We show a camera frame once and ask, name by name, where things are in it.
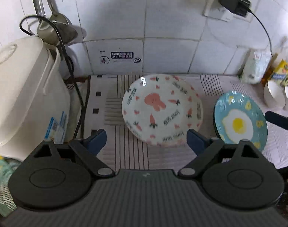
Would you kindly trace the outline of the yellow label cooking wine bottle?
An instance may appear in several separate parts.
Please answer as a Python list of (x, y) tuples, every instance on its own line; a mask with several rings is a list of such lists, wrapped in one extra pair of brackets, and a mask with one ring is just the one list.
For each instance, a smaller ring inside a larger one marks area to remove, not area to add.
[(283, 87), (288, 85), (288, 46), (280, 46), (276, 49), (261, 80), (262, 85), (269, 80)]

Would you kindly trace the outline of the wall warning sticker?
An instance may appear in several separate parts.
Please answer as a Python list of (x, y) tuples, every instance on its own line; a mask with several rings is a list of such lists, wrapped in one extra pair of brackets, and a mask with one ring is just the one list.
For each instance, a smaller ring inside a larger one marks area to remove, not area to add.
[(141, 58), (136, 57), (132, 51), (111, 51), (100, 50), (99, 61), (101, 65), (109, 64), (110, 62), (132, 62), (138, 64), (142, 61)]

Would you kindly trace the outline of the striped counter mat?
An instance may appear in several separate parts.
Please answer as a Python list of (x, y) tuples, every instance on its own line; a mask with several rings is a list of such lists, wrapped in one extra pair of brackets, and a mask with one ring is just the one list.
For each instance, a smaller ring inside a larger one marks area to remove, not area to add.
[[(124, 125), (121, 103), (127, 87), (137, 75), (93, 75), (86, 111), (85, 137), (98, 129), (105, 129), (107, 143), (98, 158), (113, 170), (119, 169), (174, 169), (179, 170), (196, 157), (186, 144), (174, 147), (153, 147), (138, 140)], [(237, 77), (218, 75), (184, 75), (183, 79), (198, 92), (204, 109), (200, 133), (216, 135), (212, 112), (216, 100), (224, 93), (237, 91), (253, 99), (263, 112), (268, 110), (261, 85), (241, 83)]]

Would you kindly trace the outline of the white wall socket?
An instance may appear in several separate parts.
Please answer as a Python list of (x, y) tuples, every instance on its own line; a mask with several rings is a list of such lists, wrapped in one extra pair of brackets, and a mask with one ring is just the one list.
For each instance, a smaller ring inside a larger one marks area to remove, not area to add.
[(206, 0), (203, 15), (211, 19), (230, 22), (235, 16), (247, 17), (251, 13), (249, 0)]

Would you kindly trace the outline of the white rice cooker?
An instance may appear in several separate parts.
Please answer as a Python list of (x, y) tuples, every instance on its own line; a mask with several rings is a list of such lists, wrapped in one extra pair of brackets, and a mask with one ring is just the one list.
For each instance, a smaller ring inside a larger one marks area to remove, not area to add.
[(0, 156), (25, 160), (43, 140), (63, 143), (70, 95), (60, 52), (36, 36), (0, 49)]

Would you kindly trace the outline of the black plug adapter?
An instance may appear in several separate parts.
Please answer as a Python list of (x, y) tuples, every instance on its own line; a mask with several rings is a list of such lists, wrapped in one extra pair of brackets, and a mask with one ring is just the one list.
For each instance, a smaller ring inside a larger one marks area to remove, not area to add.
[(250, 9), (251, 2), (249, 0), (218, 0), (219, 4), (226, 8), (232, 14), (246, 17), (248, 13), (252, 13)]

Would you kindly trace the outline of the blue fried egg plate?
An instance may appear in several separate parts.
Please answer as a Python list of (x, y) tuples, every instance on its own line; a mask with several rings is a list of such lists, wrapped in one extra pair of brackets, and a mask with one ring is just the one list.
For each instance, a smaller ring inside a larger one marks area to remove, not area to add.
[(268, 128), (259, 106), (248, 96), (229, 91), (220, 96), (214, 106), (213, 121), (216, 133), (226, 143), (238, 144), (247, 139), (263, 151)]

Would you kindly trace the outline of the white plastic salt bag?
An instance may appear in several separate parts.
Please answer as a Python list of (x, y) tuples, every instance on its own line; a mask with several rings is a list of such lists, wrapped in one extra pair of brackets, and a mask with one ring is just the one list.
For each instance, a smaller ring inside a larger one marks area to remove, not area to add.
[(249, 55), (246, 57), (245, 65), (240, 75), (241, 82), (252, 85), (259, 84), (270, 60), (270, 51), (251, 49)]

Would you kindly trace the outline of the white bunny carrot plate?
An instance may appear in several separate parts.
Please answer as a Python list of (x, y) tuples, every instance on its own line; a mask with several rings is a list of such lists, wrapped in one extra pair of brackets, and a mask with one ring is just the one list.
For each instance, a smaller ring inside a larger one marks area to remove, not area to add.
[(122, 116), (139, 140), (169, 147), (185, 144), (189, 129), (200, 129), (203, 105), (194, 87), (181, 77), (151, 74), (127, 88)]

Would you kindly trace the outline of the steel ladle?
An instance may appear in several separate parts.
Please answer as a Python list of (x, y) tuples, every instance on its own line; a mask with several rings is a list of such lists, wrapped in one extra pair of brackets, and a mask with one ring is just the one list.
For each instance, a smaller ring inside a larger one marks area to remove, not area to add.
[[(47, 4), (51, 10), (51, 16), (48, 21), (56, 26), (63, 39), (63, 43), (66, 45), (75, 40), (78, 36), (77, 31), (73, 28), (69, 20), (58, 12), (54, 0), (47, 0)], [(33, 5), (37, 16), (46, 17), (42, 0), (33, 0)], [(48, 22), (39, 19), (37, 34), (44, 42), (50, 45), (60, 45), (55, 29)]]

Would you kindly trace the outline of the large white ribbed bowl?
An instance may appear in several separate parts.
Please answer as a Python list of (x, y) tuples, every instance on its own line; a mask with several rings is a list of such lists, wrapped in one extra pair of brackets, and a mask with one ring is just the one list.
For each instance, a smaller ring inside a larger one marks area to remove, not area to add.
[(269, 108), (284, 108), (286, 105), (282, 88), (273, 80), (269, 80), (264, 87), (264, 100)]

